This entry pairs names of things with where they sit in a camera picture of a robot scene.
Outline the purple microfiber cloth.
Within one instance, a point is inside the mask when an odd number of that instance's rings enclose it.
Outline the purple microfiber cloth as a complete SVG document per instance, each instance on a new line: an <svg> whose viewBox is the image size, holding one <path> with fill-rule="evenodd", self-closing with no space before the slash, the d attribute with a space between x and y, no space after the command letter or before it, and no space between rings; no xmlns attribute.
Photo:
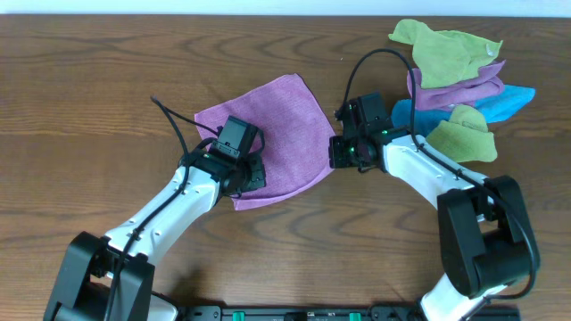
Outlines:
<svg viewBox="0 0 571 321"><path fill-rule="evenodd" d="M195 114L209 128L233 116L263 131L261 154L267 185L234 200L236 210L281 202L319 183L332 172L329 138L334 135L315 96L297 74L286 74L233 100Z"/></svg>

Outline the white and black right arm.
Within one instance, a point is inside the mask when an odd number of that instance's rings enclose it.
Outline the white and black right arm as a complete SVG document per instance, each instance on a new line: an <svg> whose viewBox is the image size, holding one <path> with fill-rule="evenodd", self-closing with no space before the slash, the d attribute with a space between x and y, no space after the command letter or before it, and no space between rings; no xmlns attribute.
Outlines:
<svg viewBox="0 0 571 321"><path fill-rule="evenodd" d="M380 169L435 207L444 274L418 317L472 320L493 301L532 290L540 255L515 179L463 168L406 128L351 129L330 138L328 153L331 168Z"/></svg>

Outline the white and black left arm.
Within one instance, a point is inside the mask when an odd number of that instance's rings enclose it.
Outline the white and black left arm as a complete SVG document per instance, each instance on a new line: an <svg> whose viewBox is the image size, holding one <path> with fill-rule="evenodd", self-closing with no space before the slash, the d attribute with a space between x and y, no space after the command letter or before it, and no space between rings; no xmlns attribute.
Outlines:
<svg viewBox="0 0 571 321"><path fill-rule="evenodd" d="M69 244L46 320L177 320L175 303L153 292L155 269L177 239L227 195L266 185L260 152L194 149L137 214L102 237Z"/></svg>

